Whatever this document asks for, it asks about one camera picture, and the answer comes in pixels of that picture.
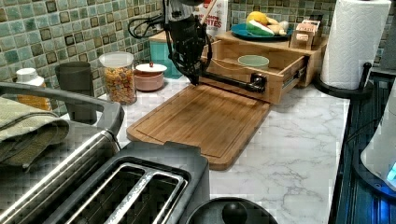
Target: kitchen counter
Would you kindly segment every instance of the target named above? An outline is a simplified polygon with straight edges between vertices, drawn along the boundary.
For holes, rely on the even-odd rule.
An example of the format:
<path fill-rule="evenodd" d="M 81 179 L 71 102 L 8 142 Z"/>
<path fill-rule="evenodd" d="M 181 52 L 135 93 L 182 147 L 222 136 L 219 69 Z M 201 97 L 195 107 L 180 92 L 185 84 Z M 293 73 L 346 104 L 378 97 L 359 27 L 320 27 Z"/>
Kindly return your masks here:
<path fill-rule="evenodd" d="M 166 79 L 163 89 L 138 92 L 125 106 L 118 134 L 189 85 L 185 77 Z M 349 101 L 326 95 L 313 85 L 293 89 L 270 113 L 235 164 L 210 171 L 211 198 L 236 196 L 259 204 L 279 224 L 327 223 Z"/>

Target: paper towel roll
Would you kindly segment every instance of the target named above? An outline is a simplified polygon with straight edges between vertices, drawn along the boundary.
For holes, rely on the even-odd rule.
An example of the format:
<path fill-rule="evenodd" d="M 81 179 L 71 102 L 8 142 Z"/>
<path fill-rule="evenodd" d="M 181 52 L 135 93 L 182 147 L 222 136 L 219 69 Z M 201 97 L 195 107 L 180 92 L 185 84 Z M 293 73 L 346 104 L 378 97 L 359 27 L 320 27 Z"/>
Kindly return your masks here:
<path fill-rule="evenodd" d="M 389 14 L 389 0 L 338 0 L 320 79 L 356 90 L 365 63 L 373 63 Z"/>

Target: lid knob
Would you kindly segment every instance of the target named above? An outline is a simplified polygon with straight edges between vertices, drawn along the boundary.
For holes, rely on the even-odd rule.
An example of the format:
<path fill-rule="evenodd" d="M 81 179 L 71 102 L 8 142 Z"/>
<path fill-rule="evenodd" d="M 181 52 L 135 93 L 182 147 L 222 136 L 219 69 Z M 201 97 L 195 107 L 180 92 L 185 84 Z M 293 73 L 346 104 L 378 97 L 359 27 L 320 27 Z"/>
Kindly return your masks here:
<path fill-rule="evenodd" d="M 247 209 L 241 203 L 226 203 L 222 210 L 225 224 L 245 224 L 248 219 Z"/>

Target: wooden cutting board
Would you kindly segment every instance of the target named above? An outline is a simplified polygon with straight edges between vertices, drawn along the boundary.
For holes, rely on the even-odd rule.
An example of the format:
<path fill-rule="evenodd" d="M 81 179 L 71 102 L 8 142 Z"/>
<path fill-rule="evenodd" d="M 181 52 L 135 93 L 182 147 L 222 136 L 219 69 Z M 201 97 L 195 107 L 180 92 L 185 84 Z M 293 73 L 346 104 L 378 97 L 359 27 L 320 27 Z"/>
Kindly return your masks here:
<path fill-rule="evenodd" d="M 127 128 L 132 141 L 201 148 L 211 170 L 226 170 L 268 114 L 269 104 L 207 85 L 189 86 Z"/>

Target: wall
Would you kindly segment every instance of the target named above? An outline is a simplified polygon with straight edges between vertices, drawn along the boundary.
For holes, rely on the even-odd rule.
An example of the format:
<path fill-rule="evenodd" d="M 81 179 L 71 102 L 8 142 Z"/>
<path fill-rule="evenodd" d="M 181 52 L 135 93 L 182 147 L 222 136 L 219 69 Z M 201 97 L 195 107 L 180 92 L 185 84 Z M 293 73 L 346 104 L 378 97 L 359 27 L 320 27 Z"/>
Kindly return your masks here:
<path fill-rule="evenodd" d="M 132 38 L 132 17 L 158 15 L 154 0 L 0 0 L 0 81 L 13 81 L 15 72 L 34 67 L 48 87 L 59 88 L 54 68 L 83 61 L 92 65 L 95 95 L 105 92 L 97 58 L 110 51 L 149 57 L 149 42 Z M 63 114 L 63 102 L 51 101 Z"/>
<path fill-rule="evenodd" d="M 336 0 L 229 0 L 231 3 L 230 25 L 246 21 L 248 13 L 251 11 L 261 11 L 269 17 L 278 21 L 288 21 L 292 28 L 308 19 L 312 12 L 323 14 L 323 32 L 328 34 L 332 25 L 332 15 L 335 9 Z M 395 13 L 396 4 L 392 1 L 392 6 L 387 19 L 387 25 L 382 35 L 382 40 L 375 58 L 375 66 L 378 66 L 382 56 L 385 42 L 388 38 L 389 28 Z M 361 27 L 361 29 L 370 29 L 370 27 Z"/>

